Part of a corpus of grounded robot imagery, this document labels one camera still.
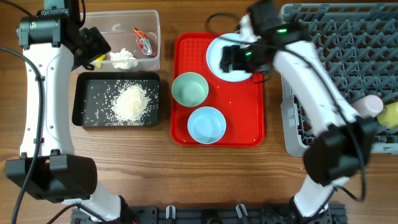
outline white plate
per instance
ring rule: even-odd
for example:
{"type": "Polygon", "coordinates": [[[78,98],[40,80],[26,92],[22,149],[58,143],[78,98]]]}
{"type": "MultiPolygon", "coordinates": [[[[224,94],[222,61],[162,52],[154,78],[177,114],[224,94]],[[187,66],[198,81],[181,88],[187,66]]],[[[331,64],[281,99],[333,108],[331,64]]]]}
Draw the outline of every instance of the white plate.
{"type": "MultiPolygon", "coordinates": [[[[224,34],[222,37],[232,40],[241,40],[239,34],[224,34]]],[[[218,78],[228,82],[240,82],[250,78],[252,74],[244,71],[223,72],[222,69],[220,69],[223,47],[231,45],[234,45],[234,43],[221,40],[220,38],[214,39],[207,48],[206,62],[213,74],[218,78]]]]}

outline black tray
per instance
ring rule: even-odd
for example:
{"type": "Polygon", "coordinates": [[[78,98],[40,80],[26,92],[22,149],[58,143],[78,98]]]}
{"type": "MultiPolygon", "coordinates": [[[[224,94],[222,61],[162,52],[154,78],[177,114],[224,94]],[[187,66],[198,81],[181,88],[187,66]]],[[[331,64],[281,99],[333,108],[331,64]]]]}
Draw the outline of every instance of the black tray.
{"type": "Polygon", "coordinates": [[[109,125],[111,121],[107,119],[106,113],[112,113],[108,105],[119,94],[118,87],[126,82],[138,83],[143,88],[150,89],[147,91],[147,96],[150,98],[147,108],[152,109],[142,116],[141,121],[144,124],[139,126],[155,126],[159,120],[160,78],[154,72],[85,72],[80,74],[76,83],[72,123],[84,127],[119,126],[109,125]]]}

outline red tray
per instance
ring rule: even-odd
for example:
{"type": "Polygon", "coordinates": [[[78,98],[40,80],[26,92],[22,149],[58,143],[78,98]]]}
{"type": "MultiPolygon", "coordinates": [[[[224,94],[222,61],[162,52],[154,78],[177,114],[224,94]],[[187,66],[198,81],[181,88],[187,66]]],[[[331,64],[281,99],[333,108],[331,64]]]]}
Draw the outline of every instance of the red tray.
{"type": "Polygon", "coordinates": [[[264,93],[261,75],[242,82],[227,82],[216,77],[206,63],[206,51],[214,37],[207,33],[186,33],[175,42],[174,79],[185,72],[196,72],[209,84],[207,99],[194,108],[186,108],[172,100],[170,133],[184,146],[254,147],[264,139],[264,93]],[[212,106],[226,120],[224,136],[206,145],[193,140],[188,132],[188,118],[202,106],[212,106]]]}

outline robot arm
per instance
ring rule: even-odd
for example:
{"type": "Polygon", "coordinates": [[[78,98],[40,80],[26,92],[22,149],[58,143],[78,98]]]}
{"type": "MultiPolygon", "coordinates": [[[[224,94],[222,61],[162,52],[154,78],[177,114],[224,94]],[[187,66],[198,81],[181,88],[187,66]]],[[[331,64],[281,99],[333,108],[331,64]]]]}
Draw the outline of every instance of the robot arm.
{"type": "MultiPolygon", "coordinates": [[[[39,69],[44,86],[42,143],[35,170],[26,190],[33,198],[52,203],[79,203],[91,219],[131,223],[134,218],[124,199],[97,181],[95,163],[74,156],[69,128],[69,81],[71,71],[88,65],[110,46],[94,27],[80,28],[78,1],[46,1],[36,17],[25,17],[18,28],[20,46],[39,69]]],[[[6,162],[6,175],[22,187],[35,151],[39,88],[27,64],[27,118],[20,159],[6,162]]]]}
{"type": "Polygon", "coordinates": [[[317,138],[304,154],[308,175],[292,203],[299,219],[313,217],[319,209],[322,212],[328,208],[325,202],[335,187],[345,184],[360,169],[348,125],[336,107],[341,108],[343,116],[353,127],[365,164],[369,160],[377,124],[371,118],[361,118],[343,98],[322,65],[308,34],[298,23],[282,24],[274,12],[272,0],[259,1],[251,6],[241,19],[239,29],[244,42],[224,47],[220,69],[254,73],[262,72],[264,64],[272,63],[275,71],[289,82],[311,121],[317,138]]]}

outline light blue bowl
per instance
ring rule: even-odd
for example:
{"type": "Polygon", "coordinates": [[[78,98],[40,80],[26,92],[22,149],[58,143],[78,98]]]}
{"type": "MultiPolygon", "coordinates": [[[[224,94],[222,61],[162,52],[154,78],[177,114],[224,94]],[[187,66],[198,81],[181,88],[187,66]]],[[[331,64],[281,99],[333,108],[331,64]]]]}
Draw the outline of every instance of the light blue bowl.
{"type": "Polygon", "coordinates": [[[188,132],[202,144],[213,144],[220,140],[226,130],[223,114],[216,108],[204,106],[196,109],[188,119],[188,132]]]}

